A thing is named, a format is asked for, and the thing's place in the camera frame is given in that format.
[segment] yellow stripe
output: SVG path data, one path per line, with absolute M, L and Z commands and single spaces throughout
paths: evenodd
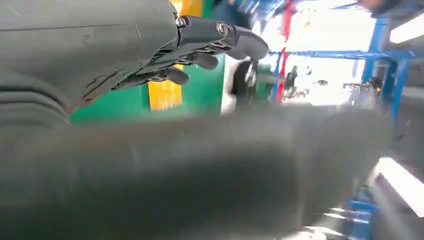
M 170 0 L 180 16 L 202 16 L 203 0 Z M 166 110 L 183 103 L 182 87 L 170 80 L 148 83 L 148 97 L 151 111 Z

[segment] green wall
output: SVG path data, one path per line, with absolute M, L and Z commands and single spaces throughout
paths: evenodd
M 213 16 L 210 11 L 212 0 L 204 0 L 203 15 Z M 76 124 L 92 122 L 116 122 L 120 120 L 140 120 L 149 118 L 170 118 L 201 114 L 219 113 L 224 84 L 224 55 L 218 56 L 219 65 L 207 71 L 196 65 L 187 66 L 184 71 L 190 81 L 182 87 L 182 105 L 167 111 L 153 111 L 149 108 L 148 85 L 130 89 L 111 91 L 99 97 L 90 106 L 83 107 L 71 115 Z

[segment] fluorescent light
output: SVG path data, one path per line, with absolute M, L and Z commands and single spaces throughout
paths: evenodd
M 424 35 L 424 13 L 411 21 L 393 29 L 390 34 L 390 42 L 398 44 Z
M 336 213 L 324 213 L 325 216 L 327 217 L 332 217 L 332 218 L 336 218 L 336 219 L 346 219 L 346 217 L 340 215 L 340 214 L 336 214 Z
M 333 210 L 333 211 L 335 211 L 335 212 L 339 212 L 339 213 L 346 212 L 346 210 L 344 210 L 342 208 L 339 208 L 339 207 L 333 207 L 333 208 L 330 208 L 330 209 Z
M 416 215 L 424 217 L 424 183 L 390 157 L 380 158 L 377 168 Z

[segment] blue metal bar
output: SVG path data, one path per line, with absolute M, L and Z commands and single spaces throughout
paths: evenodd
M 282 58 L 283 54 L 281 52 L 278 53 L 278 59 L 277 59 L 277 65 L 275 67 L 274 70 L 274 75 L 275 75 L 275 82 L 274 85 L 272 86 L 272 102 L 275 103 L 275 101 L 277 100 L 277 95 L 278 95 L 278 88 L 279 88 L 279 84 L 280 84 L 280 62 L 281 62 L 281 58 Z
M 374 32 L 372 33 L 371 42 L 369 43 L 369 52 L 382 51 L 385 41 L 388 39 L 387 36 L 390 31 L 390 18 L 382 17 L 378 18 L 375 22 Z M 373 76 L 375 69 L 375 59 L 368 59 L 365 62 L 362 73 L 362 82 L 366 83 Z
M 292 51 L 289 54 L 312 58 L 363 60 L 412 59 L 422 56 L 419 51 Z
M 391 106 L 393 121 L 396 120 L 398 115 L 399 105 L 401 104 L 402 90 L 404 89 L 405 81 L 407 79 L 408 68 L 410 60 L 407 58 L 401 59 L 397 66 L 396 73 L 396 86 L 394 87 L 393 104 Z
M 390 61 L 388 70 L 385 74 L 383 86 L 381 89 L 381 100 L 388 104 L 393 100 L 393 91 L 395 89 L 395 73 L 398 70 L 398 62 Z

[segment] blurred foreground object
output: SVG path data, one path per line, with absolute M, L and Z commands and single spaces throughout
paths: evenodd
M 355 106 L 59 128 L 0 113 L 0 231 L 19 240 L 281 238 L 347 201 L 392 129 Z

